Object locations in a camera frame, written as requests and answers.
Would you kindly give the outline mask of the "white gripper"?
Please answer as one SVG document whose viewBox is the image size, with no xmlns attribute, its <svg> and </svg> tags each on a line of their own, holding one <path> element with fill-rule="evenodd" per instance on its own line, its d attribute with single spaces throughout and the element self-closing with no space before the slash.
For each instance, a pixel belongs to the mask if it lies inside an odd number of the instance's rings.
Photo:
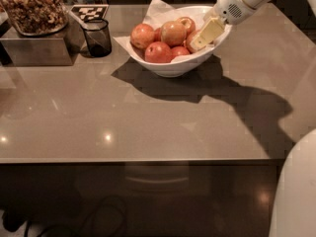
<svg viewBox="0 0 316 237">
<path fill-rule="evenodd" d="M 224 33 L 225 24 L 238 25 L 254 13 L 255 10 L 246 5 L 243 0 L 217 0 L 213 8 L 210 8 L 203 16 L 205 23 L 199 30 L 198 37 L 194 39 L 194 43 L 213 42 Z"/>
</svg>

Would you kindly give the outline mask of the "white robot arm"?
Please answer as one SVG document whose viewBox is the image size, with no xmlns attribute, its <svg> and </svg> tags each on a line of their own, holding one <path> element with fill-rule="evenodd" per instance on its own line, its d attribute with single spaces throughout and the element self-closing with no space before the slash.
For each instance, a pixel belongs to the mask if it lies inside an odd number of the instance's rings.
<svg viewBox="0 0 316 237">
<path fill-rule="evenodd" d="M 200 50 L 272 0 L 217 0 L 189 42 Z M 316 0 L 307 0 L 316 15 Z M 316 130 L 302 137 L 287 155 L 278 179 L 269 237 L 316 237 Z"/>
</svg>

